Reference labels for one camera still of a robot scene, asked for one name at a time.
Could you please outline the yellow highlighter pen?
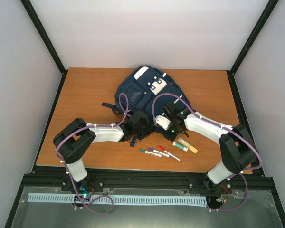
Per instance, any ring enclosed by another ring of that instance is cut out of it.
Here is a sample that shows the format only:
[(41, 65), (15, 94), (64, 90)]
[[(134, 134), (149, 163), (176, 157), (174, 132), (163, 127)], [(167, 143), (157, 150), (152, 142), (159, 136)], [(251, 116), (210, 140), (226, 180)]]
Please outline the yellow highlighter pen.
[(188, 143), (187, 141), (185, 141), (181, 137), (178, 138), (178, 142), (180, 142), (183, 146), (187, 147), (191, 152), (193, 152), (193, 153), (198, 152), (198, 150), (195, 147), (193, 147), (190, 143)]

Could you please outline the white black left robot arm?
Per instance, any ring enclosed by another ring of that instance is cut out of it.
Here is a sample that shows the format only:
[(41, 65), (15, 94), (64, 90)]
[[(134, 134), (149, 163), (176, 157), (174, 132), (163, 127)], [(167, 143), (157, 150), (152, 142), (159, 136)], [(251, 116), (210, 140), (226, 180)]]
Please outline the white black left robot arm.
[(57, 157), (73, 180), (73, 186), (78, 191), (85, 191), (89, 187), (89, 179), (82, 157), (91, 144), (142, 140), (154, 130), (153, 122), (143, 111), (137, 111), (129, 118), (123, 117), (118, 123), (104, 125), (77, 118), (54, 137), (53, 144)]

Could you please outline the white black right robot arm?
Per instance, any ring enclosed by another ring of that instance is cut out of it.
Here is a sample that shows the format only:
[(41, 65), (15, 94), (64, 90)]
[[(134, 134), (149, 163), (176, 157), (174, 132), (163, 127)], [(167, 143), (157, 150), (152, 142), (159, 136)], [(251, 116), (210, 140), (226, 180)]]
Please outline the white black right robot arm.
[(221, 161), (201, 181), (208, 192), (213, 192), (233, 174), (241, 173), (257, 158), (253, 140), (246, 127), (240, 124), (224, 125), (188, 108), (181, 110), (174, 103), (166, 104), (163, 113), (154, 118), (154, 123), (163, 129), (162, 135), (166, 139), (173, 141), (178, 134), (192, 131), (219, 145)]

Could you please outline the navy blue student backpack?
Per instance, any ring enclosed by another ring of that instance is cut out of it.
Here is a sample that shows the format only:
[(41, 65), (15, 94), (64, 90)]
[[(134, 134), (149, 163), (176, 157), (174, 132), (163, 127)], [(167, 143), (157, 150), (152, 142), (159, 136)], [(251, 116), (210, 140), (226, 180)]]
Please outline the navy blue student backpack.
[[(115, 105), (102, 103), (112, 109), (115, 115), (127, 114), (131, 117), (137, 111), (143, 111), (150, 117), (155, 126), (154, 132), (162, 133), (163, 129), (154, 123), (154, 118), (164, 115), (163, 108), (174, 103), (179, 109), (189, 108), (190, 102), (181, 88), (166, 73), (151, 66), (135, 69), (117, 88), (114, 95)], [(131, 147), (140, 140), (129, 140)]]

